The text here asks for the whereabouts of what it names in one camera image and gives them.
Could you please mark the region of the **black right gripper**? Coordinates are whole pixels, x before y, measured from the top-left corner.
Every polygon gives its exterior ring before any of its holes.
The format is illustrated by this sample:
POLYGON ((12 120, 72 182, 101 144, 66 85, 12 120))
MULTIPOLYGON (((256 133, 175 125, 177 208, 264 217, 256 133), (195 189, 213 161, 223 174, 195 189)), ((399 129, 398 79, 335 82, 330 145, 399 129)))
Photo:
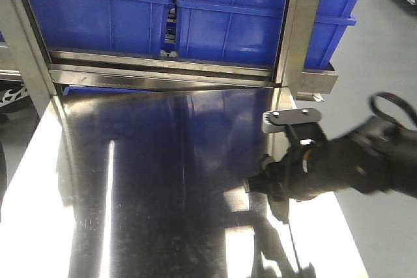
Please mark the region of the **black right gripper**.
POLYGON ((310 200, 328 191, 352 188, 416 196, 416 131, 369 118, 324 143, 292 148, 279 162, 244 180, 246 193, 310 200))

